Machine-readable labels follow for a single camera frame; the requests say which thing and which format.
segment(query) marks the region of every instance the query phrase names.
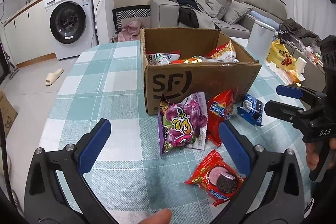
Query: pink cloth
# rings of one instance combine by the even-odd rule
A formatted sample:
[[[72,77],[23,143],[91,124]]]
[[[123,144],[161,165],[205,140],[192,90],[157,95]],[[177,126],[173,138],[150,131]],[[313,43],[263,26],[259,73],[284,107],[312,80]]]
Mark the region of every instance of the pink cloth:
[[[122,26],[121,31],[118,33],[117,42],[131,41],[140,39],[140,21],[132,21]]]

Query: cardboard box on floor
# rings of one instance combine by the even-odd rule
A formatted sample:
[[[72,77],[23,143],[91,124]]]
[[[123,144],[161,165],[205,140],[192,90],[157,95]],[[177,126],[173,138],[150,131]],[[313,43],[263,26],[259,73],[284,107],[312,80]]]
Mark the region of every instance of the cardboard box on floor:
[[[17,116],[17,112],[12,107],[10,102],[7,100],[2,90],[0,90],[0,109],[1,109],[4,129],[5,129],[5,135],[7,136]]]
[[[241,101],[261,68],[259,61],[234,40],[237,59],[241,63],[148,64],[146,50],[157,53],[181,51],[180,59],[205,56],[230,41],[219,30],[145,28],[140,31],[140,36],[145,105],[149,115],[158,113],[162,93],[170,102],[177,103],[195,92],[204,91],[213,97],[238,86],[236,101]]]

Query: washing machine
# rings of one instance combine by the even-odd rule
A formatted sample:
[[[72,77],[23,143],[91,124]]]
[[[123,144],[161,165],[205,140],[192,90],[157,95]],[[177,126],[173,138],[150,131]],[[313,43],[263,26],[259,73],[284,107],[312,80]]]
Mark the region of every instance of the washing machine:
[[[93,0],[44,0],[57,59],[78,56],[97,45]]]

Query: screw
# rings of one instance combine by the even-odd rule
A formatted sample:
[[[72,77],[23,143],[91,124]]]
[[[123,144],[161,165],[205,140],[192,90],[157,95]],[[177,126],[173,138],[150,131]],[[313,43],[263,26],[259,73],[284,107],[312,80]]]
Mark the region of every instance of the screw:
[[[43,151],[43,148],[39,147],[35,149],[35,154],[41,154]]]
[[[68,145],[65,147],[65,150],[66,150],[66,151],[72,151],[74,148],[75,148],[75,145],[71,143],[71,144],[68,144]]]
[[[286,152],[287,152],[289,155],[294,155],[294,150],[291,149],[291,148],[286,149]]]
[[[265,150],[265,148],[260,144],[256,145],[254,148],[257,152],[263,152]]]

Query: yellow plastic bag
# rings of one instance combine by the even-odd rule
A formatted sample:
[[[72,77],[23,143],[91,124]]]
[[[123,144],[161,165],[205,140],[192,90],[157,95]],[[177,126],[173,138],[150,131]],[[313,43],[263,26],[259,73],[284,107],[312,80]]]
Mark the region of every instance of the yellow plastic bag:
[[[280,44],[279,38],[272,42],[266,60],[269,63],[272,61],[278,68],[283,70],[296,70],[296,59],[289,54],[285,45]]]

